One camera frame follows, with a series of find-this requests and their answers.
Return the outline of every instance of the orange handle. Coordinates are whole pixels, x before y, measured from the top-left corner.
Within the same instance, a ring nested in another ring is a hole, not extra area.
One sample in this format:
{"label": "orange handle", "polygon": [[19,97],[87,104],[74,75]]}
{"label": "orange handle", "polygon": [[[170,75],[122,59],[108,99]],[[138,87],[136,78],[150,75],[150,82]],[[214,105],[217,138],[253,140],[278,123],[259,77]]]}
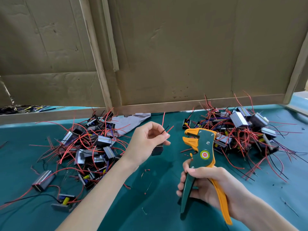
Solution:
{"label": "orange handle", "polygon": [[222,216],[224,217],[225,222],[228,225],[232,225],[232,220],[231,220],[231,217],[229,215],[229,209],[228,209],[228,202],[227,202],[226,194],[224,193],[224,190],[221,188],[221,186],[218,184],[218,182],[216,180],[210,179],[210,181],[213,183],[213,186],[215,187],[215,190],[217,192]]}

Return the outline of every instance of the yellow capacitor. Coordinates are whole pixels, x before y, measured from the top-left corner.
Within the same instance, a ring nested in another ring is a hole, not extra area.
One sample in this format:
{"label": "yellow capacitor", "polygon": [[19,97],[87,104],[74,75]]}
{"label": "yellow capacitor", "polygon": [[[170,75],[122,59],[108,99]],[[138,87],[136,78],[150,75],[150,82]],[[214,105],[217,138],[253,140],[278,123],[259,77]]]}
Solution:
{"label": "yellow capacitor", "polygon": [[63,200],[63,205],[66,205],[68,202],[70,201],[69,197],[65,197],[65,199]]}

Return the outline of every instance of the round sticker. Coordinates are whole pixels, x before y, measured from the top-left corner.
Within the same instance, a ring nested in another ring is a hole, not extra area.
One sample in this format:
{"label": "round sticker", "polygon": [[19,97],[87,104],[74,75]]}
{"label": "round sticker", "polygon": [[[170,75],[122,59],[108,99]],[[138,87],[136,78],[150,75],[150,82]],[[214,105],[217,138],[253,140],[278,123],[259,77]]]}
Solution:
{"label": "round sticker", "polygon": [[203,150],[200,152],[200,156],[202,159],[209,159],[210,158],[210,153],[206,150]]}

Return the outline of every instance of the hand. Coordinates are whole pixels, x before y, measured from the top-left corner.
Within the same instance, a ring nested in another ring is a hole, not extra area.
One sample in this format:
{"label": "hand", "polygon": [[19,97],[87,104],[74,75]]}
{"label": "hand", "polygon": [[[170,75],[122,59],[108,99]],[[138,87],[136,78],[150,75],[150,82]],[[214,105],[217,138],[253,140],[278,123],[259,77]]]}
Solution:
{"label": "hand", "polygon": [[122,158],[129,161],[136,170],[149,158],[157,145],[170,145],[167,140],[170,135],[166,132],[161,134],[163,131],[162,125],[155,122],[148,122],[136,128]]}
{"label": "hand", "polygon": [[241,218],[245,215],[245,207],[254,195],[224,168],[215,166],[212,168],[189,168],[190,162],[191,159],[188,159],[183,163],[184,171],[181,174],[180,183],[177,186],[179,190],[176,194],[179,197],[182,196],[186,174],[189,173],[196,178],[194,186],[198,187],[198,189],[191,191],[190,197],[201,199],[220,210],[217,192],[209,178],[215,179],[227,196],[230,216],[241,221]]}

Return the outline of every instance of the wire stripper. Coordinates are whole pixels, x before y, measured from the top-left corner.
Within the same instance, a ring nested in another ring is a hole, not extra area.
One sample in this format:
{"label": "wire stripper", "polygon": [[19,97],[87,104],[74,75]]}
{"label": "wire stripper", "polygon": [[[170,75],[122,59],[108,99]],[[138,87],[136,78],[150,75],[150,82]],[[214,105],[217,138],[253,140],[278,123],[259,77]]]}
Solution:
{"label": "wire stripper", "polygon": [[[216,132],[203,128],[195,128],[195,129],[185,130],[185,135],[197,137],[196,139],[183,137],[184,143],[191,146],[195,151],[198,152],[197,154],[193,155],[192,157],[193,160],[191,161],[189,167],[190,168],[213,167],[215,164],[213,143],[216,137]],[[186,176],[186,181],[184,183],[184,189],[182,195],[181,213],[185,211],[187,199],[189,198],[195,179],[196,178],[192,177],[189,174],[187,174]],[[223,189],[221,188],[221,186],[218,184],[217,181],[215,181],[214,179],[210,179],[210,181],[217,191],[221,212],[225,219],[225,222],[228,225],[232,225],[232,220],[229,215],[226,194],[224,193]]]}

